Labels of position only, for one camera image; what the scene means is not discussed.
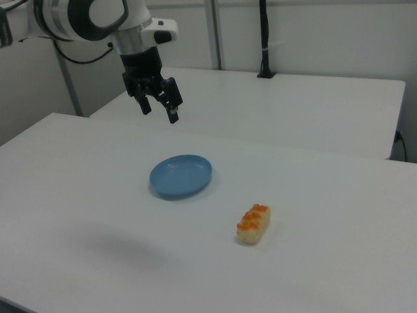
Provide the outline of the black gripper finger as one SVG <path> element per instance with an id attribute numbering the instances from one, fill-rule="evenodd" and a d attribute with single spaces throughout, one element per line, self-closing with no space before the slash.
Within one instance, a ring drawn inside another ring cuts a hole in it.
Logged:
<path id="1" fill-rule="evenodd" d="M 148 92 L 146 88 L 143 88 L 140 84 L 137 84 L 134 87 L 134 98 L 136 102 L 139 104 L 143 115 L 147 115 L 152 111 L 147 96 Z"/>
<path id="2" fill-rule="evenodd" d="M 179 120 L 178 109 L 183 99 L 174 78 L 162 80 L 155 99 L 164 106 L 169 122 L 175 124 Z"/>

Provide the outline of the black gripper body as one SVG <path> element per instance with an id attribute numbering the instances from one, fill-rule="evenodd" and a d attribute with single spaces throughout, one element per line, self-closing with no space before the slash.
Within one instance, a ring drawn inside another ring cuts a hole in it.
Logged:
<path id="1" fill-rule="evenodd" d="M 128 92 L 133 97 L 156 96 L 162 92 L 162 62 L 157 47 L 131 55 L 120 55 L 124 66 L 122 78 Z"/>

